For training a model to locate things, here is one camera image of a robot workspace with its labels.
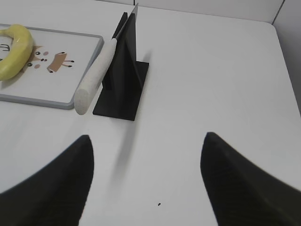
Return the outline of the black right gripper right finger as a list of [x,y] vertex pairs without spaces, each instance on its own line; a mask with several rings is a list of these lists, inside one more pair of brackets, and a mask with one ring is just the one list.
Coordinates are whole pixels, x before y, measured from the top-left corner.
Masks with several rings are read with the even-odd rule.
[[200,171],[220,226],[299,226],[301,192],[253,164],[208,132]]

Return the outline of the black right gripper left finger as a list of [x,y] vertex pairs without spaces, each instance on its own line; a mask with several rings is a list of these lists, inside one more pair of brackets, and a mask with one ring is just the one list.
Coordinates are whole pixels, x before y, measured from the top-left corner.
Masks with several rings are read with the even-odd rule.
[[94,150],[80,136],[38,172],[0,194],[2,226],[77,226],[94,176]]

